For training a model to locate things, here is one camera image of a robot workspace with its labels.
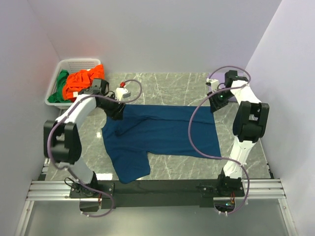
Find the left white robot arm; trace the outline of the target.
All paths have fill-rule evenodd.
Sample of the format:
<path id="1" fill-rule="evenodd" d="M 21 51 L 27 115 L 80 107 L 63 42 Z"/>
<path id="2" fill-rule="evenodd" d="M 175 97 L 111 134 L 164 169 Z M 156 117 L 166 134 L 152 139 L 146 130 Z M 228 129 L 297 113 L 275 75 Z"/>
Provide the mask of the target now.
<path id="1" fill-rule="evenodd" d="M 95 172 L 81 157 L 78 130 L 95 108 L 101 108 L 113 120 L 122 119 L 125 108 L 122 100 L 130 96 L 125 85 L 122 82 L 115 91 L 110 91 L 107 81 L 94 79 L 90 87 L 77 93 L 75 102 L 63 115 L 44 123 L 44 155 L 57 170 L 67 170 L 73 177 L 72 188 L 88 198 L 99 193 L 100 188 Z"/>

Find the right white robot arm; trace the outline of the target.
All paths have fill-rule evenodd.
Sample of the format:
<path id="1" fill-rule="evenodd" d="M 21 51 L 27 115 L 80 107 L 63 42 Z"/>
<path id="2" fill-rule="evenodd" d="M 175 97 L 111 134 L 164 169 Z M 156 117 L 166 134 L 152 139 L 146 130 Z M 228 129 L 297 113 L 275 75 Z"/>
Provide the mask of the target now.
<path id="1" fill-rule="evenodd" d="M 208 93 L 211 112 L 225 107 L 234 97 L 239 105 L 232 132 L 234 142 L 229 161 L 218 176 L 216 191 L 221 196 L 241 194 L 243 191 L 243 167 L 251 149 L 263 137 L 266 130 L 270 106 L 261 102 L 249 85 L 249 77 L 239 76 L 236 70 L 229 70 L 224 75 L 224 87 L 217 79 L 209 76 L 206 85 L 211 87 Z"/>

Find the blue t shirt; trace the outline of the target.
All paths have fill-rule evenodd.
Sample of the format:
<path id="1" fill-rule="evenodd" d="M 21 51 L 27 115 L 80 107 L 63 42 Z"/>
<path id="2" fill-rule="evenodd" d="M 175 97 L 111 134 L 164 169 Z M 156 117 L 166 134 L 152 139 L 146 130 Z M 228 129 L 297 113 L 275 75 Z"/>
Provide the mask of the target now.
<path id="1" fill-rule="evenodd" d="M 107 119 L 103 142 L 121 183 L 150 174 L 148 153 L 201 157 L 221 155 L 210 107 L 126 105 L 122 120 Z"/>

